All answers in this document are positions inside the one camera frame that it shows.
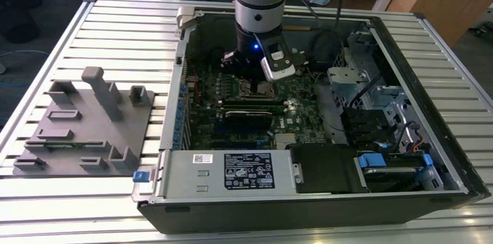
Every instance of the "aluminum extrusion table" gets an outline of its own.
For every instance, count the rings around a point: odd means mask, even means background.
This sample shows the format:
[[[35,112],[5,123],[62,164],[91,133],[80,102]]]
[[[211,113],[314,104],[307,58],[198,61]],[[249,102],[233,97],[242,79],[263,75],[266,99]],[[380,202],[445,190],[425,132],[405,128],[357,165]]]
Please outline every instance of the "aluminum extrusion table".
[[[140,165],[158,161],[162,121],[178,44],[180,6],[230,8],[226,3],[164,0],[87,0],[0,133],[1,243],[489,243],[493,198],[434,212],[402,225],[238,234],[162,235],[139,214],[131,178],[9,177],[15,158],[32,135],[51,98],[50,81],[80,78],[86,66],[106,69],[119,89],[144,84],[158,96]],[[299,7],[286,7],[306,11]],[[331,9],[318,9],[334,13]],[[426,20],[410,13],[348,10],[376,15],[389,28],[469,159],[493,191],[493,102]],[[78,88],[88,85],[76,81]]]

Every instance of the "circuit board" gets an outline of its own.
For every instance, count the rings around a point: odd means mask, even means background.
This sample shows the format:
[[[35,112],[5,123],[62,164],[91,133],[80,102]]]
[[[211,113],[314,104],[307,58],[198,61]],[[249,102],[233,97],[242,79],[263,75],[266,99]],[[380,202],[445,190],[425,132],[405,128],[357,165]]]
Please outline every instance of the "circuit board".
[[[307,74],[261,82],[255,92],[247,80],[210,67],[194,71],[187,82],[191,149],[275,149],[275,136],[286,134],[294,142],[327,142]],[[227,118],[238,128],[225,125]]]

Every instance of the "blue tab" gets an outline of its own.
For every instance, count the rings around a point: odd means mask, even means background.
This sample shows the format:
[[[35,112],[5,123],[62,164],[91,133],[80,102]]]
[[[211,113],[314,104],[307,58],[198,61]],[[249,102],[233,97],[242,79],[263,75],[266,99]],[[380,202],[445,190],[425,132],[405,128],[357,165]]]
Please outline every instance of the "blue tab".
[[[365,153],[358,157],[361,168],[365,167],[385,167],[385,159],[381,153]]]
[[[433,165],[433,159],[432,159],[432,156],[428,153],[424,154],[424,160],[425,160],[426,166]]]
[[[369,166],[369,163],[366,162],[366,159],[362,156],[358,156],[358,162],[360,162],[361,168],[365,168]]]
[[[134,182],[150,182],[151,172],[135,171],[132,176]]]

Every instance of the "power supply label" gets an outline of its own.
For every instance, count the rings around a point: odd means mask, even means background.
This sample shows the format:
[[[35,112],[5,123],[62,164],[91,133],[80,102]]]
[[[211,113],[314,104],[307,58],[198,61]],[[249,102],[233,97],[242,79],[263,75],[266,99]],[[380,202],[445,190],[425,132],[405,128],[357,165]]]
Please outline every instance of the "power supply label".
[[[225,187],[229,190],[275,188],[270,153],[226,153]]]

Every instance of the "barcode sticker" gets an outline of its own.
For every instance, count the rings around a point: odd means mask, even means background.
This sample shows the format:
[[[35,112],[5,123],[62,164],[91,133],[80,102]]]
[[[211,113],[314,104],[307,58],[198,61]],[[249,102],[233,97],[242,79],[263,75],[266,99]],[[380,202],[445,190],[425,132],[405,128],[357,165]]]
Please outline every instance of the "barcode sticker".
[[[194,155],[194,163],[213,163],[213,155]]]

